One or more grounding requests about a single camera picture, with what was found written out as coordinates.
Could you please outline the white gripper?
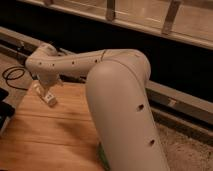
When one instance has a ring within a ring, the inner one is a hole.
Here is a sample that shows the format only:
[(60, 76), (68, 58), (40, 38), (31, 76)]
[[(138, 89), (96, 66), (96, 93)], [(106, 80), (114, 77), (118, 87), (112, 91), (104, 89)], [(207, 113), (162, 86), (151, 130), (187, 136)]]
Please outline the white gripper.
[(56, 84), (62, 84), (58, 75), (38, 75), (38, 81), (44, 89), (50, 89)]

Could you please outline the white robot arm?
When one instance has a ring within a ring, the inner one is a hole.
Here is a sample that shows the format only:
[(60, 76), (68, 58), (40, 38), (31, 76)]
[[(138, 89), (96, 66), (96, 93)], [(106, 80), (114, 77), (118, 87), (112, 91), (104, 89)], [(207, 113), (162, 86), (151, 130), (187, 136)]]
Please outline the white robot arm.
[(60, 56), (42, 44), (26, 60), (43, 89), (61, 75), (86, 78), (86, 99), (110, 171), (170, 171), (146, 93), (151, 67), (135, 49)]

